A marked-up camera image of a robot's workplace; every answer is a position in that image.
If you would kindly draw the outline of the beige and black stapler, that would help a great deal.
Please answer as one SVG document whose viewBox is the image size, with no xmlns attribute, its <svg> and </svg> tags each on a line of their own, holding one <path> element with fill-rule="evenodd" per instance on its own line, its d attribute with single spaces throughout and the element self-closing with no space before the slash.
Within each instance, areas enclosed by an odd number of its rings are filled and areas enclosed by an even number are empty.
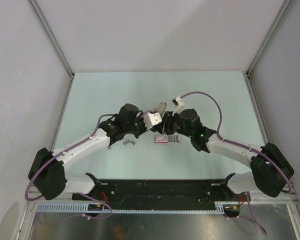
<svg viewBox="0 0 300 240">
<path fill-rule="evenodd" d="M 166 133 L 166 123 L 167 123 L 166 107 L 167 107 L 167 103 L 163 100 L 160 100 L 157 106 L 155 107 L 156 112 L 159 113 L 161 117 L 161 123 L 155 125 L 153 128 L 160 134 Z"/>
</svg>

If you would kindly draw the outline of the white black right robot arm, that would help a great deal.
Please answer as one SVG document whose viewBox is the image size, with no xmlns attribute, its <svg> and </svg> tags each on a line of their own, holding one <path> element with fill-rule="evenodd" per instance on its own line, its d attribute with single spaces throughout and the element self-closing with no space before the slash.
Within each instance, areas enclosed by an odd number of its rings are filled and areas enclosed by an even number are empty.
<svg viewBox="0 0 300 240">
<path fill-rule="evenodd" d="M 162 131 L 167 135 L 178 133 L 188 137 L 198 152 L 218 154 L 250 168 L 250 172 L 232 173 L 225 178 L 220 194 L 227 201 L 254 189 L 276 198 L 295 173 L 275 144 L 248 145 L 220 137 L 216 130 L 203 126 L 194 109 L 185 109 L 181 113 L 167 111 L 162 125 Z"/>
</svg>

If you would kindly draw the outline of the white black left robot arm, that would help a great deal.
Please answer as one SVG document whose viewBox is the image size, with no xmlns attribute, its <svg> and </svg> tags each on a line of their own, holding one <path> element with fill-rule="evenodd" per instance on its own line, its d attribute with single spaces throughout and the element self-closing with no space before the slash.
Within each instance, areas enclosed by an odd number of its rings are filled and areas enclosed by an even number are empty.
<svg viewBox="0 0 300 240">
<path fill-rule="evenodd" d="M 142 112 L 127 103 L 117 114 L 101 115 L 95 129 L 80 140 L 52 151 L 42 148 L 36 153 L 30 168 L 25 199 L 29 202 L 36 200 L 29 196 L 31 187 L 35 187 L 46 200 L 65 193 L 84 194 L 90 200 L 97 199 L 101 193 L 98 179 L 91 173 L 70 173 L 69 169 L 89 155 L 121 141 L 126 135 L 138 138 L 161 121 L 160 114 L 154 110 Z"/>
</svg>

